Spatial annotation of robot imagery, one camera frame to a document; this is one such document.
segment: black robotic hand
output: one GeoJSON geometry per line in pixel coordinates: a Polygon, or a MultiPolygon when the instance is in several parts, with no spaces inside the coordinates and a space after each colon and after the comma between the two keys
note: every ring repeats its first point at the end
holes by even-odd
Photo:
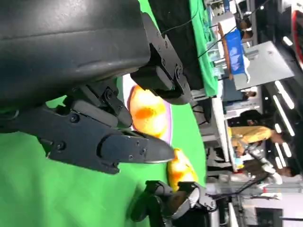
{"type": "Polygon", "coordinates": [[[1,133],[37,136],[48,158],[109,174],[174,158],[160,139],[118,129],[132,124],[119,76],[171,104],[191,98],[178,55],[137,0],[12,0],[0,14],[1,133]],[[45,105],[63,95],[65,106],[45,105]]]}
{"type": "Polygon", "coordinates": [[[215,209],[215,201],[195,182],[181,182],[173,193],[161,181],[147,181],[131,218],[140,222],[149,216],[151,227],[203,227],[208,226],[208,213],[215,209]]]}

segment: screw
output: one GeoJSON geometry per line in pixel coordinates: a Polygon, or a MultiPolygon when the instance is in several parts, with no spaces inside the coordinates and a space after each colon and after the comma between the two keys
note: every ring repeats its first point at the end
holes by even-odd
{"type": "Polygon", "coordinates": [[[77,123],[79,121],[79,116],[77,114],[72,114],[70,121],[71,123],[77,123]]]}
{"type": "Polygon", "coordinates": [[[108,98],[108,99],[111,99],[112,96],[113,96],[112,92],[111,92],[111,91],[108,91],[108,92],[107,92],[107,98],[108,98]]]}
{"type": "Polygon", "coordinates": [[[60,142],[60,143],[58,143],[57,145],[56,145],[56,148],[57,148],[57,150],[59,151],[59,150],[64,150],[64,148],[65,148],[65,143],[62,141],[62,142],[60,142]]]}
{"type": "Polygon", "coordinates": [[[144,155],[146,153],[146,149],[143,148],[141,151],[140,151],[140,155],[144,155]]]}

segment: fluorescent light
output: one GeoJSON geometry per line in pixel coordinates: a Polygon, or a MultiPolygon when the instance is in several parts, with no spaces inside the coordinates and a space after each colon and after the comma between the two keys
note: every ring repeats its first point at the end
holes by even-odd
{"type": "Polygon", "coordinates": [[[288,46],[293,45],[293,42],[292,42],[287,36],[284,36],[284,37],[283,37],[283,41],[284,41],[284,43],[286,43],[288,46]]]}
{"type": "Polygon", "coordinates": [[[280,114],[282,116],[282,119],[283,119],[283,121],[284,121],[284,123],[285,123],[285,125],[286,125],[286,127],[287,127],[287,129],[289,131],[289,134],[291,136],[294,136],[294,130],[293,130],[292,126],[290,125],[289,120],[287,119],[286,114],[285,114],[284,110],[282,109],[282,106],[281,106],[281,104],[280,104],[277,96],[273,96],[273,98],[274,98],[276,106],[277,106],[277,108],[278,108],[278,110],[279,110],[279,112],[280,112],[280,114]]]}
{"type": "Polygon", "coordinates": [[[279,157],[276,157],[276,165],[277,165],[277,167],[278,167],[279,169],[282,169],[282,168],[283,168],[282,163],[281,163],[279,157]]]}
{"type": "Polygon", "coordinates": [[[285,167],[285,166],[286,166],[286,162],[285,162],[284,157],[283,157],[283,155],[282,155],[282,151],[281,151],[281,149],[280,149],[280,146],[279,146],[278,143],[275,143],[275,146],[276,146],[276,150],[277,150],[277,152],[278,152],[278,155],[279,155],[279,157],[280,157],[281,164],[282,164],[283,167],[285,167]]]}
{"type": "Polygon", "coordinates": [[[281,127],[280,127],[279,124],[275,124],[275,129],[276,129],[277,133],[281,133],[282,132],[281,127]]]}
{"type": "Polygon", "coordinates": [[[288,144],[287,143],[283,143],[282,145],[283,145],[283,148],[284,148],[286,156],[287,157],[291,157],[292,156],[292,152],[290,151],[288,144]]]}
{"type": "Polygon", "coordinates": [[[288,105],[289,109],[294,109],[294,102],[289,97],[288,93],[285,91],[283,85],[279,80],[275,81],[275,85],[278,88],[280,94],[282,95],[283,99],[285,100],[286,104],[288,105]]]}
{"type": "Polygon", "coordinates": [[[218,64],[218,63],[221,63],[221,62],[223,62],[223,61],[225,61],[225,58],[222,58],[222,59],[216,60],[216,61],[214,61],[214,63],[215,63],[215,64],[218,64]]]}

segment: green cloth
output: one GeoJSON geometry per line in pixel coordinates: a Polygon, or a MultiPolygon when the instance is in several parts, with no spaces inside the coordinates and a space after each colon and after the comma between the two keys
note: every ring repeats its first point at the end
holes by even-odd
{"type": "Polygon", "coordinates": [[[193,18],[192,25],[195,33],[197,53],[198,56],[203,54],[199,58],[199,64],[203,77],[204,89],[206,95],[212,97],[218,93],[218,80],[213,76],[213,67],[210,63],[208,54],[205,53],[207,50],[206,44],[209,41],[213,41],[211,38],[211,31],[208,27],[208,14],[207,10],[203,7],[202,0],[190,0],[189,5],[191,18],[193,18]]]}
{"type": "MultiPolygon", "coordinates": [[[[151,14],[147,0],[140,3],[142,11],[151,14]]],[[[48,105],[60,103],[62,98],[48,105]]],[[[191,107],[173,106],[172,113],[172,144],[184,150],[204,184],[204,146],[191,107]]],[[[138,224],[130,220],[131,204],[146,180],[167,182],[166,164],[120,164],[119,168],[121,173],[107,175],[48,160],[35,137],[21,132],[2,134],[0,226],[149,226],[148,219],[138,224]]]]}

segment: white wall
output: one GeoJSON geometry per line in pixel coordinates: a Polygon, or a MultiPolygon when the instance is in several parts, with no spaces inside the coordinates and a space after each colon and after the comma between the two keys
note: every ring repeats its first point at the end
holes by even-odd
{"type": "MultiPolygon", "coordinates": [[[[297,182],[300,176],[297,177],[283,177],[283,182],[297,182]]],[[[283,216],[285,218],[303,218],[303,194],[302,193],[282,193],[282,200],[263,200],[253,199],[244,200],[243,206],[245,207],[246,221],[249,225],[256,225],[257,220],[255,217],[255,208],[274,208],[283,209],[283,216]]],[[[284,227],[302,227],[303,222],[284,221],[284,227]]]]}

